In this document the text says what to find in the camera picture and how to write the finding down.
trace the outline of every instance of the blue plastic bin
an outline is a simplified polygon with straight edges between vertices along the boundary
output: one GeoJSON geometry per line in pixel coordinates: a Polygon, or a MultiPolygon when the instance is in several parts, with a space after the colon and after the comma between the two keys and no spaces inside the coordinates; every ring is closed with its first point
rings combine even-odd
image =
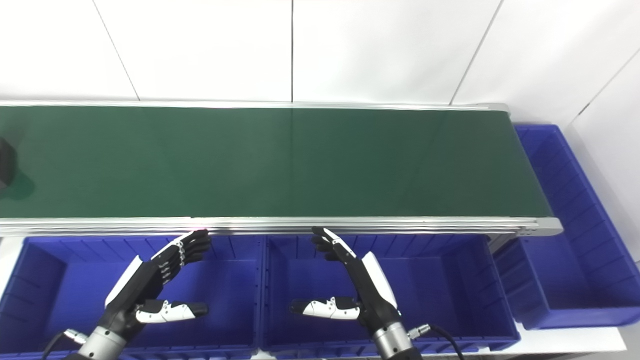
{"type": "MultiPolygon", "coordinates": [[[[481,235],[343,236],[358,256],[373,251],[396,294],[407,330],[434,323],[448,330],[466,352],[500,350],[520,336],[481,235]]],[[[264,338],[261,348],[278,358],[375,356],[357,321],[294,315],[292,299],[354,296],[339,262],[317,253],[309,236],[267,238],[264,338]]],[[[415,341],[423,353],[452,352],[429,333],[415,341]]]]}
{"type": "MultiPolygon", "coordinates": [[[[0,357],[40,359],[46,343],[73,328],[89,334],[104,299],[131,259],[149,259],[172,238],[28,238],[0,302],[0,357]]],[[[122,359],[248,359],[257,348],[264,236],[215,236],[204,260],[185,266],[159,299],[206,302],[207,316],[149,324],[122,359]]],[[[49,358],[77,345],[61,341],[49,358]]]]}
{"type": "Polygon", "coordinates": [[[496,254],[509,305],[526,329],[621,326],[640,319],[640,274],[557,126],[516,126],[564,227],[496,254]]]}

